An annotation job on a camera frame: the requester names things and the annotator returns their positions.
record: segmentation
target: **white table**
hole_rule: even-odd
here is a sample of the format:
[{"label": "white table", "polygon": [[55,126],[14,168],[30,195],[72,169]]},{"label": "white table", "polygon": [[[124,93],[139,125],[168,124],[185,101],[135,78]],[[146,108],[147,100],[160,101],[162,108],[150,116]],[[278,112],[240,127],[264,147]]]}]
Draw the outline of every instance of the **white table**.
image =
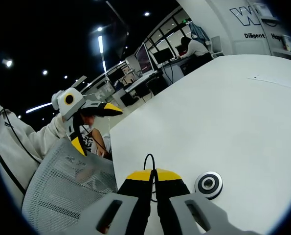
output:
[{"label": "white table", "polygon": [[[291,61],[219,57],[135,110],[111,138],[118,188],[148,153],[191,192],[215,171],[224,188],[212,202],[234,226],[267,234],[291,208]],[[151,209],[146,234],[162,234]]]}]

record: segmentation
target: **white sleeve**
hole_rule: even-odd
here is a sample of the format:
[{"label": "white sleeve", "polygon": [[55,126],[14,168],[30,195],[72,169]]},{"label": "white sleeve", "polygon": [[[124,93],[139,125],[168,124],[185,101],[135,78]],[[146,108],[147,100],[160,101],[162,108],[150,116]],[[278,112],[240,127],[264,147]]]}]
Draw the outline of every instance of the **white sleeve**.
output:
[{"label": "white sleeve", "polygon": [[59,138],[66,136],[62,115],[58,114],[52,119],[50,124],[43,127],[40,131],[33,131],[27,135],[37,153],[41,158],[44,158],[55,142]]},{"label": "white sleeve", "polygon": [[188,46],[188,51],[181,58],[189,57],[189,56],[193,55],[194,52],[195,52],[195,50],[193,48],[193,44],[190,42],[189,46]]}]

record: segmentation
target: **gray gripper base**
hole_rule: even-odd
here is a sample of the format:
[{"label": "gray gripper base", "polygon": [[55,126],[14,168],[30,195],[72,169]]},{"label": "gray gripper base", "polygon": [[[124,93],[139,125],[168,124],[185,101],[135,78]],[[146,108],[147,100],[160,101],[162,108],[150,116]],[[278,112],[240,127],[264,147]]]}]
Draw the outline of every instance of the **gray gripper base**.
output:
[{"label": "gray gripper base", "polygon": [[97,230],[99,221],[104,216],[110,205],[115,202],[121,204],[107,235],[124,235],[130,220],[130,216],[137,202],[137,197],[121,195],[117,193],[108,193],[105,197],[95,202],[81,213],[77,224],[67,228],[64,231],[52,232],[51,235],[101,235]]},{"label": "gray gripper base", "polygon": [[171,197],[170,201],[178,217],[182,235],[202,234],[196,225],[191,210],[199,215],[198,217],[200,217],[202,223],[197,222],[206,230],[205,235],[258,235],[258,233],[252,231],[239,230],[231,225],[227,213],[199,192]]}]

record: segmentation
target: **computer monitor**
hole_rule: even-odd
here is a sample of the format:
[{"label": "computer monitor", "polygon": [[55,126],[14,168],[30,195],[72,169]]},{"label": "computer monitor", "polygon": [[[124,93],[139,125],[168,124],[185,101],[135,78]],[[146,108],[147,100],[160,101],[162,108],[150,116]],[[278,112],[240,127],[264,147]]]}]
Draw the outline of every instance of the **computer monitor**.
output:
[{"label": "computer monitor", "polygon": [[171,50],[169,48],[160,50],[153,54],[158,64],[162,64],[167,60],[170,60],[174,57]]},{"label": "computer monitor", "polygon": [[144,43],[142,43],[135,56],[140,64],[143,76],[154,72],[152,61]]},{"label": "computer monitor", "polygon": [[109,80],[111,81],[111,83],[115,83],[117,80],[125,76],[125,74],[122,71],[122,69],[116,69],[114,72],[108,73],[107,76]]}]

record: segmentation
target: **glass window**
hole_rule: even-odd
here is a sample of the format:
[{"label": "glass window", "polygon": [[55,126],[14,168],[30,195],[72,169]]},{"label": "glass window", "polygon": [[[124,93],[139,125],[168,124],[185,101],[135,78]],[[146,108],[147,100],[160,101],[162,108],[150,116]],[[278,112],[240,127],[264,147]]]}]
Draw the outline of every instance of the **glass window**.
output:
[{"label": "glass window", "polygon": [[174,17],[175,17],[177,23],[179,23],[179,24],[182,23],[184,20],[187,20],[190,18],[184,10],[177,13]]},{"label": "glass window", "polygon": [[150,50],[149,50],[152,54],[157,52],[156,48],[155,47],[152,47]]},{"label": "glass window", "polygon": [[180,30],[178,30],[177,32],[171,34],[167,40],[169,41],[171,47],[173,48],[176,56],[179,55],[178,50],[176,49],[177,46],[181,45],[181,38],[183,37],[183,34]]},{"label": "glass window", "polygon": [[161,37],[162,37],[161,32],[159,30],[157,30],[151,38],[152,38],[153,42],[156,43]]},{"label": "glass window", "polygon": [[163,34],[167,34],[170,30],[172,30],[174,27],[176,27],[176,23],[173,19],[170,19],[165,24],[163,24],[160,29],[163,32]]},{"label": "glass window", "polygon": [[158,48],[158,50],[163,50],[165,48],[169,48],[169,46],[168,46],[168,44],[167,44],[165,39],[160,41],[159,43],[157,43],[156,47]]},{"label": "glass window", "polygon": [[150,40],[147,40],[147,42],[145,43],[146,48],[149,49],[151,48],[151,46],[153,46],[153,44],[150,42]]},{"label": "glass window", "polygon": [[188,38],[191,38],[191,30],[189,25],[186,25],[185,27],[182,28],[185,36],[187,36]]}]

